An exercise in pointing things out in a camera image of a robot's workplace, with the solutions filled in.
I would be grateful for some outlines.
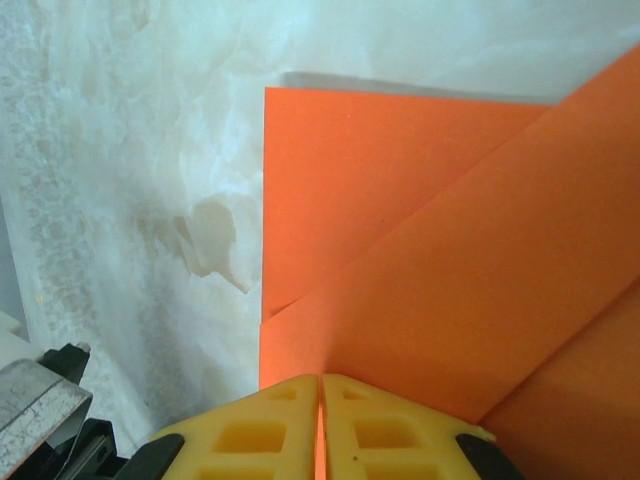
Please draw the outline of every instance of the white marble surface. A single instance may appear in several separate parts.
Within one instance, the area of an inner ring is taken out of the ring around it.
[[[637,0],[1,0],[0,191],[31,338],[92,345],[92,414],[125,451],[249,393],[266,85],[555,101],[639,39]]]

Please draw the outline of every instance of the orange cardboard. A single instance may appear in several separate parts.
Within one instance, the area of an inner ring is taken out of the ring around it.
[[[264,323],[261,384],[342,373],[481,419],[640,272],[638,84],[634,49]]]
[[[527,478],[640,472],[640,281],[482,422]]]
[[[549,107],[269,88],[263,321]]]

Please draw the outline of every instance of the gray metal part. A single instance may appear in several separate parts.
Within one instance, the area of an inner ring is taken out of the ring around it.
[[[0,370],[0,478],[45,441],[56,447],[77,435],[91,394],[32,360]]]

